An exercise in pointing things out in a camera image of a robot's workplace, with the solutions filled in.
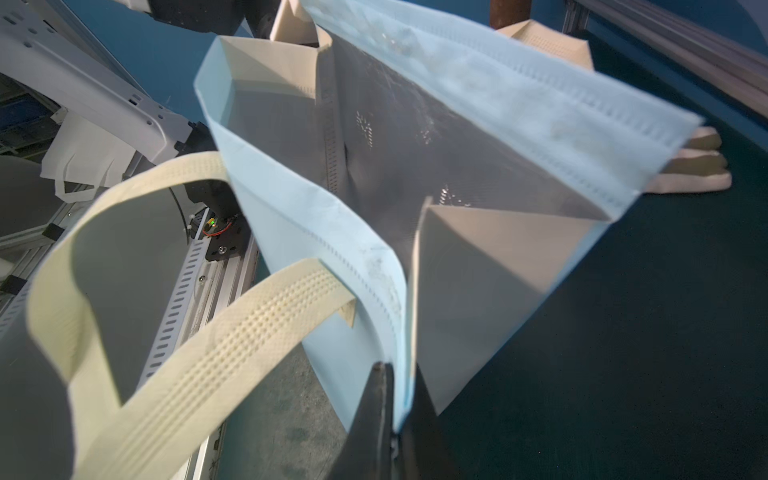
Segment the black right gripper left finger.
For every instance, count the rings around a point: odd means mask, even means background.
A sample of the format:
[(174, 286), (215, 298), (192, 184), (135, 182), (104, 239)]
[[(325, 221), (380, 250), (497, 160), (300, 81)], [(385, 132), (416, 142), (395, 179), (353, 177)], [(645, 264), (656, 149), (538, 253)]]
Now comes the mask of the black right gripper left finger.
[(391, 478), (393, 393), (392, 366), (374, 363), (328, 480)]

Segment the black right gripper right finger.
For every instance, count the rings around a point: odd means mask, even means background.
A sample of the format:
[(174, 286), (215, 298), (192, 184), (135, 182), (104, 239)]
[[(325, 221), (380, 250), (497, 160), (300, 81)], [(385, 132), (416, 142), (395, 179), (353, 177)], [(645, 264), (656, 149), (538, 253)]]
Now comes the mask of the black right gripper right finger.
[(397, 436), (396, 479), (461, 479), (420, 368), (411, 412)]

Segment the light blue insulated delivery bag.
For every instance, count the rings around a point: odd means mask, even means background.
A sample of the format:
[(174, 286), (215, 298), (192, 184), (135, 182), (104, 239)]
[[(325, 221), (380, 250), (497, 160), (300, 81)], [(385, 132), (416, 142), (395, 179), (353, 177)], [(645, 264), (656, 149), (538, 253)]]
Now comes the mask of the light blue insulated delivery bag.
[(123, 404), (68, 246), (29, 332), (66, 379), (76, 479), (169, 479), (297, 345), (349, 431), (392, 366), (392, 471), (420, 368), (436, 413), (701, 118), (402, 1), (305, 1), (316, 46), (221, 37), (195, 81), (269, 276)]

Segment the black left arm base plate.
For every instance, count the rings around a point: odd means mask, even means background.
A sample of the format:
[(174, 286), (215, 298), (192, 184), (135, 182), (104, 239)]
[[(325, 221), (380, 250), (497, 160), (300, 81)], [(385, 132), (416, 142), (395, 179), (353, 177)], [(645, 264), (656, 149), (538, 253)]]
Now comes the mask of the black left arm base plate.
[(244, 257), (251, 230), (230, 185), (222, 180), (204, 179), (187, 183), (184, 188), (193, 203), (202, 203), (208, 209), (205, 218), (192, 227), (193, 234), (200, 231), (209, 241), (206, 260), (218, 262)]

